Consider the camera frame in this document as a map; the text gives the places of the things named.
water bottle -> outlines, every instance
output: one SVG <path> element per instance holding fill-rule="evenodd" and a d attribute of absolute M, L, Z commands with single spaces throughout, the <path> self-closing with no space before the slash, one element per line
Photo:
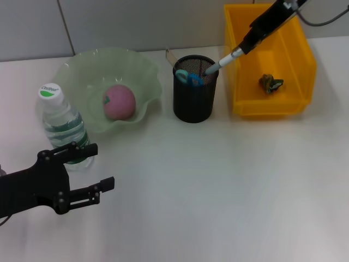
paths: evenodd
<path fill-rule="evenodd" d="M 78 146 L 89 145 L 89 138 L 82 117 L 75 107 L 65 99 L 60 86 L 45 84 L 39 89 L 39 98 L 43 103 L 43 127 L 46 136 L 54 148 L 75 141 Z M 68 162 L 68 170 L 86 168 L 93 157 L 80 158 Z"/>

black mesh pencil holder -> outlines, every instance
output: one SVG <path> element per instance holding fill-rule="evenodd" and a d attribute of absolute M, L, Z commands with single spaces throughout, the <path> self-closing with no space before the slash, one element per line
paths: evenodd
<path fill-rule="evenodd" d="M 173 69 L 173 112 L 182 121 L 199 123 L 212 113 L 214 92 L 218 71 L 202 76 L 214 61 L 205 56 L 190 55 L 178 60 Z M 183 69 L 189 74 L 199 75 L 203 85 L 195 86 L 183 83 L 176 77 L 176 69 Z"/>

green glass bowl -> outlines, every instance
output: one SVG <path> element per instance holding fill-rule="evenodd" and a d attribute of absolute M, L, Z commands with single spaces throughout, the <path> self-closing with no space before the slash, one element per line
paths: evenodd
<path fill-rule="evenodd" d="M 157 66 L 140 53 L 108 47 L 72 57 L 52 82 L 60 85 L 67 100 L 78 109 L 88 132 L 103 133 L 144 117 L 148 104 L 161 96 L 157 74 Z M 125 121 L 113 121 L 104 115 L 103 94 L 115 84 L 129 87 L 136 98 L 136 112 Z"/>

table surface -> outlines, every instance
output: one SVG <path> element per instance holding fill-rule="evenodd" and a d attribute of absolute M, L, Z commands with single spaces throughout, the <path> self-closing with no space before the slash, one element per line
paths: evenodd
<path fill-rule="evenodd" d="M 96 206 L 48 207 L 0 227 L 0 260 L 35 262 L 349 261 L 349 37 L 309 40 L 318 63 L 312 104 L 297 117 L 230 117 L 221 73 L 210 119 L 178 120 L 164 51 L 145 52 L 163 86 L 140 124 L 90 134 L 99 154 L 73 189 L 114 176 Z M 218 60 L 221 47 L 174 50 Z M 0 63 L 0 163 L 28 168 L 51 146 L 37 89 L 68 58 Z"/>

blue scissors handle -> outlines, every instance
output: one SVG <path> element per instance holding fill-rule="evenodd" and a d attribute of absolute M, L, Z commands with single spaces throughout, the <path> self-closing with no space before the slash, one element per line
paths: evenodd
<path fill-rule="evenodd" d="M 201 79 L 201 77 L 199 77 L 196 74 L 193 73 L 188 73 L 187 71 L 183 70 L 183 69 L 178 69 L 176 71 L 176 78 L 184 83 L 184 84 L 188 84 L 190 86 L 203 86 L 203 81 Z"/>

